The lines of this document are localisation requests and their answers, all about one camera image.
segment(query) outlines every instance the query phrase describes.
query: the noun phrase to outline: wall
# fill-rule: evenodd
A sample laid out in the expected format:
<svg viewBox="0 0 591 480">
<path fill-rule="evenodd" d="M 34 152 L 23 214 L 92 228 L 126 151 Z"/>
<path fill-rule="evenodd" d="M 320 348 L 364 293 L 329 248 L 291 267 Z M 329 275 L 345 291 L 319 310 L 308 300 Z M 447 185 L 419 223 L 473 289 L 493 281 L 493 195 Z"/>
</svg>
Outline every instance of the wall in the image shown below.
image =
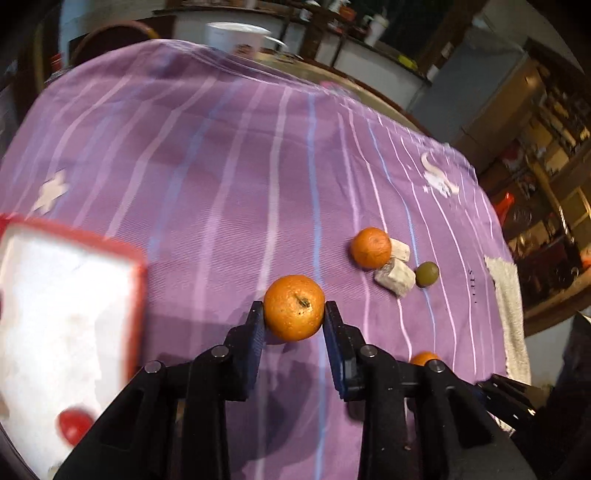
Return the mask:
<svg viewBox="0 0 591 480">
<path fill-rule="evenodd" d="M 481 13 L 491 29 L 502 37 L 524 45 L 528 37 L 562 55 L 582 70 L 573 52 L 556 29 L 525 0 L 490 0 Z"/>
</svg>

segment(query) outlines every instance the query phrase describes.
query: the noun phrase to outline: screw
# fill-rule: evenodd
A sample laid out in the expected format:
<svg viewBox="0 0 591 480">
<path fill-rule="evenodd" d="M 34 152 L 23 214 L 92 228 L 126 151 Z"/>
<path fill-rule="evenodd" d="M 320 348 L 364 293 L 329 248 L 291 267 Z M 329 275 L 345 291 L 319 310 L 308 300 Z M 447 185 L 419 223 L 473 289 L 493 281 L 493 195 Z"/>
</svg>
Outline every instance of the screw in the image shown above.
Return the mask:
<svg viewBox="0 0 591 480">
<path fill-rule="evenodd" d="M 228 350 L 228 347 L 226 345 L 216 345 L 212 348 L 212 355 L 215 358 L 223 358 L 229 353 L 230 350 Z"/>
<path fill-rule="evenodd" d="M 158 362 L 157 360 L 152 360 L 151 362 L 145 364 L 144 370 L 146 370 L 146 372 L 149 374 L 155 374 L 157 371 L 160 370 L 161 367 L 162 364 L 160 362 Z"/>
<path fill-rule="evenodd" d="M 445 370 L 445 364 L 441 360 L 429 360 L 427 365 L 431 370 L 438 374 Z"/>
<path fill-rule="evenodd" d="M 367 356 L 369 358 L 375 357 L 378 354 L 378 349 L 373 345 L 363 345 L 361 350 L 359 350 L 361 355 Z"/>
</svg>

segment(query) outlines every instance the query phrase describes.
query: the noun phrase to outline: green lime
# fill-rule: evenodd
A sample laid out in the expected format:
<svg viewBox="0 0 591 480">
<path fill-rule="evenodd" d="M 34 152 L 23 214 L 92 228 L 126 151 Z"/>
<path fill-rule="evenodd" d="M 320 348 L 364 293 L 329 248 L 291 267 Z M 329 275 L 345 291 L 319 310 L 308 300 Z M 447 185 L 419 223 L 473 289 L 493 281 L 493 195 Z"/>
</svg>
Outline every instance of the green lime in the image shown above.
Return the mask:
<svg viewBox="0 0 591 480">
<path fill-rule="evenodd" d="M 419 287 L 429 287 L 439 278 L 439 267 L 433 262 L 425 262 L 420 264 L 414 273 Z"/>
</svg>

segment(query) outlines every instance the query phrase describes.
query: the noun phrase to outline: star pattern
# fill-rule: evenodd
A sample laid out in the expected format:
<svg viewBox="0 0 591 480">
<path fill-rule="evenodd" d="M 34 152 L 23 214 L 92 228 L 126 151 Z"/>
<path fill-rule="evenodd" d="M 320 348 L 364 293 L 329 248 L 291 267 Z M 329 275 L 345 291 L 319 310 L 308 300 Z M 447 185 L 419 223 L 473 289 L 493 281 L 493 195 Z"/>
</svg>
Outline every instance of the star pattern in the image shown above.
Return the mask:
<svg viewBox="0 0 591 480">
<path fill-rule="evenodd" d="M 51 180 L 47 180 L 39 189 L 39 198 L 33 205 L 31 213 L 39 210 L 42 215 L 49 212 L 56 202 L 56 199 L 61 197 L 68 191 L 68 184 L 64 183 L 66 179 L 66 171 L 60 170 Z"/>
</svg>

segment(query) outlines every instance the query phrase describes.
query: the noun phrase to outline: white mug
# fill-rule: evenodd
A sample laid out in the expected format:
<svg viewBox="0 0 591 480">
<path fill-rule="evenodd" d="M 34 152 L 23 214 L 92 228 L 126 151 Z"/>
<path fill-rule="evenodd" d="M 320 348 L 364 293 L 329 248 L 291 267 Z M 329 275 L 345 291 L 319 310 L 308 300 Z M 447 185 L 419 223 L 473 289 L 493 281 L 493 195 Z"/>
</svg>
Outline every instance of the white mug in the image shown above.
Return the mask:
<svg viewBox="0 0 591 480">
<path fill-rule="evenodd" d="M 248 25 L 244 23 L 213 22 L 207 24 L 207 45 L 232 53 L 247 59 L 253 59 L 261 50 L 265 39 L 273 41 L 287 48 L 276 38 L 269 36 L 271 32 L 266 28 Z"/>
</svg>

